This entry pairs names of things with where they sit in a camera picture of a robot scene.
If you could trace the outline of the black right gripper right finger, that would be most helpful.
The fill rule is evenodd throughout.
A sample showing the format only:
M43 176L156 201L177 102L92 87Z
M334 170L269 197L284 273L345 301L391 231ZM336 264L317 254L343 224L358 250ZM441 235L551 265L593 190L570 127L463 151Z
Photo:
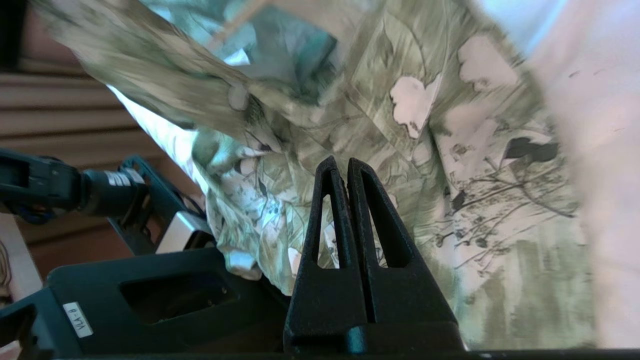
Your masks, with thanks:
M457 324L373 168L351 158L347 188L368 320Z

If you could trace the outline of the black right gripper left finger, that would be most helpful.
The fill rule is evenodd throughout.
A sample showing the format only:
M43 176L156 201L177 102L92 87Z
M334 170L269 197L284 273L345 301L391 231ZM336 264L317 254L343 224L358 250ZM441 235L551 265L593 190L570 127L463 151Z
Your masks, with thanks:
M318 265L323 200L329 196L338 269ZM338 164L330 156L315 174L306 238L286 317L287 328L352 328L367 319L354 230Z

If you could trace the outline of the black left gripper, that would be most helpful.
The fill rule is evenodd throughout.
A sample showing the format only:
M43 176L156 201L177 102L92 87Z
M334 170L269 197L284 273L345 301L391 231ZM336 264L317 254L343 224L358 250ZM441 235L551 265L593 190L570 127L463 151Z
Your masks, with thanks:
M96 217L126 217L141 205L147 194L146 183L133 168L85 170L81 186L78 210Z

